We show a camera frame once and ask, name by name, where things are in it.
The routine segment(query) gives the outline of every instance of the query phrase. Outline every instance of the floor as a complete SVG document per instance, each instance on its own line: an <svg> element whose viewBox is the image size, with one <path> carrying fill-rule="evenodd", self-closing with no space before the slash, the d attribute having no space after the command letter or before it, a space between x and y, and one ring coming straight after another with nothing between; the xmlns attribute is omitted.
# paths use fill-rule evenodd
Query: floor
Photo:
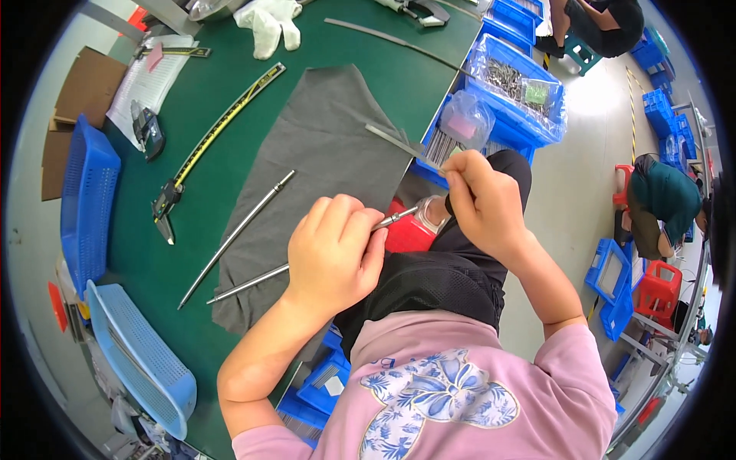
<svg viewBox="0 0 736 460"><path fill-rule="evenodd" d="M98 2L109 3L112 5L107 6L109 9L120 8L123 17L130 14L126 13L131 5L129 1ZM6 222L9 229L18 230L17 238L10 242L8 260L15 304L35 336L42 361L46 362L50 378L59 389L60 403L64 403L69 417L95 445L112 434L109 407L98 396L79 347L68 333L59 332L49 305L46 281L52 279L51 267L60 252L60 203L38 201L38 169L46 122L74 55L85 44L107 52L115 39L114 32L87 18L76 19L62 38L63 52L52 55L26 114L13 164ZM541 62L540 55L534 58ZM612 236L613 231L613 166L631 162L631 104L626 69L633 71L644 91L651 91L651 86L628 55L600 62L585 78L579 77L574 69L571 71L574 65L569 57L551 62L550 72L567 89L567 134L563 142L539 149L534 156L534 182L525 219L572 280L587 312L594 296L584 286L583 279L598 240ZM656 152L657 138L643 113L642 90L633 81L632 87L636 153ZM418 195L432 192L416 177L406 180L414 183L409 188ZM541 324L515 277L509 276L504 290L506 308L500 323L501 341L508 351L532 361L543 341ZM594 332L596 325L595 320L591 321Z"/></svg>

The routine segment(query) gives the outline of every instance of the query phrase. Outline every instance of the green workbench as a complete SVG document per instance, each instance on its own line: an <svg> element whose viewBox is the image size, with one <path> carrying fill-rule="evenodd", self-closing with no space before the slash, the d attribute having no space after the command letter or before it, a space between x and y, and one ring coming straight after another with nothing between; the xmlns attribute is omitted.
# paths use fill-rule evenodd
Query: green workbench
<svg viewBox="0 0 736 460"><path fill-rule="evenodd" d="M108 273L98 283L120 283L194 374L197 407L188 421L186 441L208 456L233 458L217 403L216 376L240 337L214 324L211 308L205 305L218 284L218 269L210 272L181 311L177 306L217 249L258 147L302 72L308 67L355 64L383 111L412 141L422 139L455 77L454 70L429 57L325 24L323 19L377 29L461 65L480 23L447 10L451 14L447 26L423 29L408 16L372 0L317 0L294 21L302 33L301 47L287 52L282 42L267 61L253 58L250 30L239 29L230 19L206 23L197 40L213 49L211 57L187 62L160 111L167 138L163 154L146 164L143 154L112 123L106 123L104 131L122 159L122 169L110 220ZM150 202L214 121L279 61L286 72L237 115L187 177L182 200L170 215L176 244L169 246L153 223ZM297 368L298 363L293 363L272 402L278 402Z"/></svg>

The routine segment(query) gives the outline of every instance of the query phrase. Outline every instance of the gray cloth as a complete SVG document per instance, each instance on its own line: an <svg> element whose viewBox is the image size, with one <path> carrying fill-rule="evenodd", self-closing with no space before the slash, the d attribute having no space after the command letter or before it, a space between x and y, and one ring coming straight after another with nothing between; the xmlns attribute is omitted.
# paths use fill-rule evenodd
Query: gray cloth
<svg viewBox="0 0 736 460"><path fill-rule="evenodd" d="M304 72L258 150L222 240L276 182L291 169L297 173L222 256L216 294L287 263L291 233L320 197L343 193L369 208L388 209L411 156L366 130L366 123L408 144L406 134L394 128L355 66ZM230 332L245 334L288 284L287 272L216 302L212 320ZM297 359L311 359L326 330L327 325Z"/></svg>

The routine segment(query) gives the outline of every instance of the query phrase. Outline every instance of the teal shirt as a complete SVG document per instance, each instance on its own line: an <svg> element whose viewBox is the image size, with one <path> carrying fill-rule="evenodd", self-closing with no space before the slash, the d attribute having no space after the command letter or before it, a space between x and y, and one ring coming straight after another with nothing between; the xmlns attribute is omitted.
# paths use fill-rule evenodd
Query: teal shirt
<svg viewBox="0 0 736 460"><path fill-rule="evenodd" d="M690 228L703 199L695 182L672 166L655 161L646 178L631 175L629 187L647 211L665 223L665 232L674 244Z"/></svg>

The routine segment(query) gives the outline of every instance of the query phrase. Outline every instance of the cardboard box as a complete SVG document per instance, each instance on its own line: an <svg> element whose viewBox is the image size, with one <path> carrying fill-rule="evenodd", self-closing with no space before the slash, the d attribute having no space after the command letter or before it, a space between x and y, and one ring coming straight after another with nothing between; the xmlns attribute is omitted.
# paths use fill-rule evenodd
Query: cardboard box
<svg viewBox="0 0 736 460"><path fill-rule="evenodd" d="M49 119L41 161L41 201L61 198L71 132L80 113L91 126L102 128L126 70L125 64L92 48L84 47L77 55Z"/></svg>
<svg viewBox="0 0 736 460"><path fill-rule="evenodd" d="M85 46L77 55L56 101L54 119L77 121L80 113L91 126L102 128L127 66Z"/></svg>

